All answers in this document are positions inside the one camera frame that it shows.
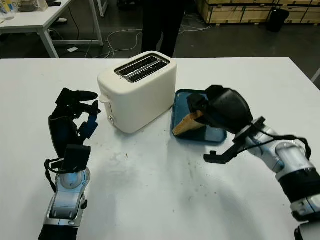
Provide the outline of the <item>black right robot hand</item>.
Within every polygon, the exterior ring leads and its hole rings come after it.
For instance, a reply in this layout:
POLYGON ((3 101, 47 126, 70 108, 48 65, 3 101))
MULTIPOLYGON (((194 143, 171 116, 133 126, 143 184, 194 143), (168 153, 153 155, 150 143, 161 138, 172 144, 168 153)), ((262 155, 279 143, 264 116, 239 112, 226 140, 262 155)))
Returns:
POLYGON ((246 100, 235 90, 211 85, 204 93, 187 97, 191 113, 200 113, 196 122, 237 134, 254 119, 246 100))

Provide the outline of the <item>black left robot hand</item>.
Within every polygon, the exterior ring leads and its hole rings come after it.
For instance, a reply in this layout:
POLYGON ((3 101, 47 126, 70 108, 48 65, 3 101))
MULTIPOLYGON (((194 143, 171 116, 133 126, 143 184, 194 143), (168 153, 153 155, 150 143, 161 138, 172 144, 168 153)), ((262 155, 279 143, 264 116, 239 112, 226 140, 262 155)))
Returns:
POLYGON ((91 91, 63 88, 56 100, 56 108, 48 117, 54 149, 63 158, 67 145, 82 145, 98 127, 101 113, 98 94, 91 91))

